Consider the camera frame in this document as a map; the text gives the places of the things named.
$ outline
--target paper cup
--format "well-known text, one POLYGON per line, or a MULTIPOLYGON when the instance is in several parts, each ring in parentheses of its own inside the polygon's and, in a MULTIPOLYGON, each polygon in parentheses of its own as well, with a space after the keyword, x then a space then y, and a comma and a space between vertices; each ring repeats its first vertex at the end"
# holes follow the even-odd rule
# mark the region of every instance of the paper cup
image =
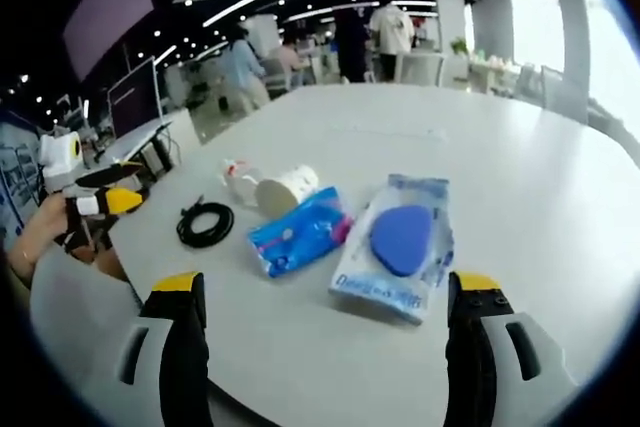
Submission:
POLYGON ((267 218, 279 219, 318 190, 314 170, 301 165, 279 177, 262 180, 256 187, 258 208, 267 218))

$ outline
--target blue sponge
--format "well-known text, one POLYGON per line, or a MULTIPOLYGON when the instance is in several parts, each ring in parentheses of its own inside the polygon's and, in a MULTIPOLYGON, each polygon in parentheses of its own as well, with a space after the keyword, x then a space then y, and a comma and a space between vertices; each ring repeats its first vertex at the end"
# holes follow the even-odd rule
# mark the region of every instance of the blue sponge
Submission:
POLYGON ((415 274, 429 249, 433 213, 421 205, 382 212, 371 228, 371 250, 398 277, 415 274))

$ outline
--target person in blue shirt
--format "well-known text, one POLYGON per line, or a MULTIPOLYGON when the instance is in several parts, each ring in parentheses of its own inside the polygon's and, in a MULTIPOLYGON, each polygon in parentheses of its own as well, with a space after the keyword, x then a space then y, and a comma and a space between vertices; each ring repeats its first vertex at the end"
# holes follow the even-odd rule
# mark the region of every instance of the person in blue shirt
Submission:
POLYGON ((246 37, 248 32, 240 25, 234 25, 227 34, 229 46, 220 58, 220 66, 227 87, 235 94, 244 110, 250 113, 271 101, 266 87, 260 80, 266 72, 258 62, 246 37))

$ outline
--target coiled cable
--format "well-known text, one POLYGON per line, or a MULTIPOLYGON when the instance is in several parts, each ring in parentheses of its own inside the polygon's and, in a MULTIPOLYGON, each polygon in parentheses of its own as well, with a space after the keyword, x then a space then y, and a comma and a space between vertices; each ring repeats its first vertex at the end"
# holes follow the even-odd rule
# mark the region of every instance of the coiled cable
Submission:
POLYGON ((176 227, 180 241, 195 249, 211 247, 222 242, 229 235, 234 222, 233 210, 230 207, 217 202, 203 204, 202 200, 201 196, 191 207, 186 210, 182 209, 182 219, 176 227), (192 229, 193 222, 202 214, 216 214, 218 222, 213 227, 202 232, 194 232, 192 229))

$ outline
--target pink shirt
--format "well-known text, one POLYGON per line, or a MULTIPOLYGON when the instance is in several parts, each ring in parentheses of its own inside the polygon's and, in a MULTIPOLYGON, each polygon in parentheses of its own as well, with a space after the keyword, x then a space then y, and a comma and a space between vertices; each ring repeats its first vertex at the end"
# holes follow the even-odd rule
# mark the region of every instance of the pink shirt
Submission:
POLYGON ((281 46, 275 49, 275 57, 280 59, 285 68, 291 70, 299 70, 304 68, 304 64, 300 60, 298 53, 290 47, 281 46))

